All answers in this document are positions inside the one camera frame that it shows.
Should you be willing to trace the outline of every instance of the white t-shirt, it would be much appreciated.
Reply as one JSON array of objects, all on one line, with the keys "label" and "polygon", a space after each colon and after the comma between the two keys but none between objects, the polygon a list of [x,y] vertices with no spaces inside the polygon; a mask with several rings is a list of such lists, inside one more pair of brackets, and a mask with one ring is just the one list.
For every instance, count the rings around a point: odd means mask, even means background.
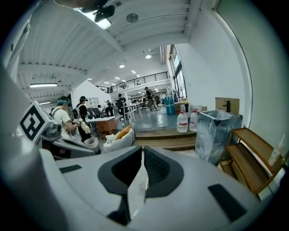
[{"label": "white t-shirt", "polygon": [[70,136],[68,135],[68,133],[66,132],[66,127],[65,127],[65,123],[69,120],[71,120],[71,118],[69,117],[68,113],[59,108],[59,107],[56,107],[55,109],[53,109],[52,111],[52,115],[53,115],[53,118],[55,120],[56,123],[60,124],[61,125],[61,136],[63,138],[66,138],[66,139],[69,139]]}]

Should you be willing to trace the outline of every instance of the trash can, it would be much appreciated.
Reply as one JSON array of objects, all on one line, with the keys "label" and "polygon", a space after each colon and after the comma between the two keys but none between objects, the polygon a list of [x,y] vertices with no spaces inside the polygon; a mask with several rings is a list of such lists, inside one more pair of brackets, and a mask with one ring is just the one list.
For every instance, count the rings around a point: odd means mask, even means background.
[{"label": "trash can", "polygon": [[242,118],[242,115],[224,110],[200,112],[195,146],[199,158],[216,165],[227,145],[232,128],[241,128]]},{"label": "trash can", "polygon": [[92,138],[89,138],[89,139],[85,140],[84,144],[88,148],[94,150],[95,155],[101,154],[101,151],[100,151],[100,148],[99,148],[99,144],[98,144],[98,139],[96,137],[92,137]]}]

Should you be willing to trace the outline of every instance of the window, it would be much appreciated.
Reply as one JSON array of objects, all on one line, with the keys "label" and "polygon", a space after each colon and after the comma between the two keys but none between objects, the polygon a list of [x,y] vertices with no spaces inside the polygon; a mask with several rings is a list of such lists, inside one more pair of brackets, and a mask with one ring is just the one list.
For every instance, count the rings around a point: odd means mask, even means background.
[{"label": "window", "polygon": [[174,45],[172,45],[170,54],[170,64],[173,72],[173,79],[175,86],[178,90],[179,97],[187,97],[186,95],[186,82],[182,72],[182,63],[177,55],[177,50]]}]

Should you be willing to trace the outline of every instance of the wooden rack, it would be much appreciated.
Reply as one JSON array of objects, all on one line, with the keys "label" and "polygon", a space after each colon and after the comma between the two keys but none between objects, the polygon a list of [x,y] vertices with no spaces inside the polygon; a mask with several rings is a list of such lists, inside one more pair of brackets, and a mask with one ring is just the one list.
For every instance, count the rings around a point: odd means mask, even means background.
[{"label": "wooden rack", "polygon": [[[231,144],[232,135],[239,138],[238,143],[233,145]],[[272,151],[273,147],[250,129],[233,129],[217,166],[248,187],[252,193],[258,194],[274,179],[286,162],[286,159],[280,156],[274,166],[270,166],[268,161]]]}]

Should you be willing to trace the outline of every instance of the desk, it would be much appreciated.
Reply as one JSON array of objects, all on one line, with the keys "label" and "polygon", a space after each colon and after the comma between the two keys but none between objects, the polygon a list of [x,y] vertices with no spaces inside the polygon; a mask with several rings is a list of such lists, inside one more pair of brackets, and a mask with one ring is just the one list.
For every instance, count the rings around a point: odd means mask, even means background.
[{"label": "desk", "polygon": [[104,139],[106,135],[111,135],[117,131],[115,116],[86,120],[86,123],[96,123],[98,134],[102,139]]},{"label": "desk", "polygon": [[[130,104],[130,105],[127,105],[127,106],[122,106],[121,108],[125,108],[125,107],[128,107],[129,108],[129,112],[131,112],[131,113],[134,113],[137,110],[140,112],[140,103]],[[123,112],[124,112],[124,119],[125,119],[125,123],[126,123],[126,115],[128,114],[128,112],[126,113],[125,110],[123,110]]]}]

